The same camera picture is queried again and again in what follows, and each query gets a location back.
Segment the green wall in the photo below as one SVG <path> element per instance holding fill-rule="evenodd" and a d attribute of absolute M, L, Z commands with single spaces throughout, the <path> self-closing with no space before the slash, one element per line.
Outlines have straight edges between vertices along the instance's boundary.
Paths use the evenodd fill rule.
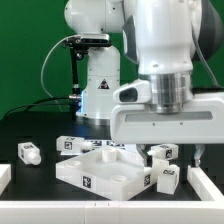
<path fill-rule="evenodd" d="M 67 0 L 11 0 L 0 5 L 0 118 L 11 108 L 46 98 L 40 71 L 49 50 L 62 38 L 73 34 L 64 20 Z M 224 21 L 224 1 L 213 0 Z M 120 34 L 112 34 L 113 45 L 122 49 Z M 209 65 L 224 85 L 224 45 Z M 71 92 L 69 49 L 58 47 L 49 60 L 45 83 L 54 96 Z M 134 79 L 135 67 L 122 56 L 121 83 Z M 81 87 L 86 81 L 86 60 L 79 63 Z M 194 86 L 209 86 L 210 79 L 200 63 L 195 64 Z"/>

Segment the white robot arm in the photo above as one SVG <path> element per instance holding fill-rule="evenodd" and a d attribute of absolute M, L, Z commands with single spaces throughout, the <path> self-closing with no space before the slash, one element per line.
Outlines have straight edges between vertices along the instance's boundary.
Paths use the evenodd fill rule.
<path fill-rule="evenodd" d="M 205 58 L 215 52 L 223 38 L 221 19 L 209 0 L 70 0 L 65 17 L 78 33 L 121 32 L 123 26 L 125 53 L 139 64 L 138 80 L 121 88 L 113 85 L 109 98 L 99 101 L 95 96 L 103 96 L 99 86 L 108 77 L 99 78 L 98 70 L 92 72 L 89 80 L 94 84 L 88 83 L 83 97 L 83 105 L 91 105 L 92 111 L 83 108 L 81 116 L 108 119 L 115 104 L 103 106 L 102 102 L 111 101 L 117 89 L 114 100 L 119 105 L 112 111 L 110 122 L 111 137 L 117 143 L 224 141 L 223 95 L 194 96 L 191 92 L 195 58 L 192 28 Z M 93 64 L 100 68 L 103 57 L 93 55 L 93 61 L 98 62 Z M 103 62 L 107 64 L 103 70 L 119 69 L 111 67 L 109 58 Z M 94 107 L 94 101 L 100 103 Z"/>
<path fill-rule="evenodd" d="M 136 43 L 139 80 L 114 94 L 120 105 L 112 112 L 112 139 L 135 144 L 223 143 L 223 94 L 191 93 L 191 58 L 195 52 L 192 24 L 200 41 L 205 35 L 204 23 L 211 25 L 213 21 L 219 32 L 212 41 L 222 40 L 223 28 L 217 12 L 209 1 L 201 0 L 138 0 L 133 5 L 129 25 L 134 23 L 134 29 L 129 26 L 127 30 L 135 32 L 136 40 L 131 42 Z M 124 39 L 130 36 L 126 32 Z M 145 89 L 150 86 L 148 92 L 138 90 L 140 83 Z"/>

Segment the black tabletop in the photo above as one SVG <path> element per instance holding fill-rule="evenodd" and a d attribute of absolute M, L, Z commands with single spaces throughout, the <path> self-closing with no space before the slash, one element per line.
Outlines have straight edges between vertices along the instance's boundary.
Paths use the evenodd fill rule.
<path fill-rule="evenodd" d="M 110 139 L 108 126 L 83 124 L 70 113 L 18 112 L 0 121 L 0 164 L 11 164 L 12 180 L 0 200 L 108 200 L 56 179 L 55 164 L 70 157 L 56 151 L 59 136 Z M 25 165 L 18 158 L 18 143 L 32 142 L 40 149 L 42 162 Z M 172 161 L 181 168 L 180 183 L 174 195 L 156 192 L 156 185 L 131 200 L 199 200 L 186 180 L 195 146 L 181 145 L 179 158 Z M 224 145 L 207 145 L 201 168 L 224 193 Z"/>

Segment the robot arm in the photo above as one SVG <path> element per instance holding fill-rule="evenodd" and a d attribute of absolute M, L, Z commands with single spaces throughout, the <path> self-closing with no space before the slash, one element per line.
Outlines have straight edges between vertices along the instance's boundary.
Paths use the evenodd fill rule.
<path fill-rule="evenodd" d="M 202 40 L 212 43 L 207 45 L 210 54 L 206 58 L 223 40 L 222 23 L 210 1 L 132 3 L 129 14 L 133 16 L 134 29 L 126 30 L 135 32 L 139 80 L 114 94 L 120 105 L 112 111 L 112 139 L 134 144 L 223 143 L 223 94 L 191 93 L 191 58 L 195 53 L 192 24 L 202 51 Z M 208 40 L 206 35 L 212 30 L 218 31 Z M 124 39 L 128 41 L 129 36 L 126 32 Z M 138 91 L 136 86 L 140 85 L 148 92 L 142 93 L 143 88 Z M 142 95 L 147 95 L 144 102 Z"/>

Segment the white plastic part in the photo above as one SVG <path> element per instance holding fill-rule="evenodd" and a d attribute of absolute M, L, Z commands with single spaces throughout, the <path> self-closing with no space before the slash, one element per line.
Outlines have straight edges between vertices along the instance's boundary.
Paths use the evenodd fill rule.
<path fill-rule="evenodd" d="M 39 165 L 41 163 L 40 149 L 32 142 L 18 144 L 18 156 L 27 165 Z"/>
<path fill-rule="evenodd" d="M 120 86 L 120 53 L 111 46 L 89 50 L 87 86 L 82 92 L 82 107 L 77 116 L 110 119 L 116 105 L 113 93 Z"/>
<path fill-rule="evenodd" d="M 115 147 L 106 147 L 102 150 L 102 160 L 105 163 L 116 162 L 117 149 Z"/>
<path fill-rule="evenodd" d="M 125 20 L 130 16 L 135 15 L 136 0 L 124 0 Z"/>
<path fill-rule="evenodd" d="M 171 160 L 178 158 L 179 146 L 174 144 L 162 144 L 151 147 L 148 155 L 158 159 Z"/>
<path fill-rule="evenodd" d="M 116 151 L 116 161 L 105 152 Z M 137 153 L 111 146 L 56 164 L 56 178 L 111 200 L 128 200 L 157 182 L 169 166 L 154 158 L 152 168 L 144 168 Z"/>
<path fill-rule="evenodd" d="M 11 165 L 1 164 L 0 165 L 0 195 L 7 187 L 11 180 Z"/>
<path fill-rule="evenodd" d="M 111 138 L 122 144 L 212 144 L 224 142 L 224 94 L 198 94 L 178 114 L 155 114 L 149 105 L 118 105 Z"/>
<path fill-rule="evenodd" d="M 114 92 L 113 99 L 118 104 L 126 104 L 127 102 L 121 102 L 120 93 L 128 89 L 136 89 L 138 93 L 137 101 L 128 103 L 148 103 L 151 100 L 151 85 L 149 81 L 135 80 L 131 84 L 125 84 Z"/>
<path fill-rule="evenodd" d="M 121 32 L 124 24 L 122 1 L 69 0 L 65 19 L 78 34 Z"/>
<path fill-rule="evenodd" d="M 83 150 L 92 150 L 93 143 L 84 138 L 60 136 L 56 140 L 57 151 L 72 151 L 82 153 Z"/>
<path fill-rule="evenodd" d="M 176 165 L 170 165 L 157 180 L 157 191 L 164 194 L 174 194 L 179 183 L 180 168 Z"/>
<path fill-rule="evenodd" d="M 0 202 L 0 216 L 1 223 L 7 224 L 84 224 L 85 202 Z"/>
<path fill-rule="evenodd" d="M 187 180 L 202 201 L 222 201 L 224 196 L 200 167 L 188 166 Z"/>
<path fill-rule="evenodd" d="M 139 74 L 173 74 L 193 69 L 188 1 L 136 1 L 135 22 Z"/>
<path fill-rule="evenodd" d="M 223 224 L 224 203 L 199 201 L 1 201 L 7 224 Z"/>

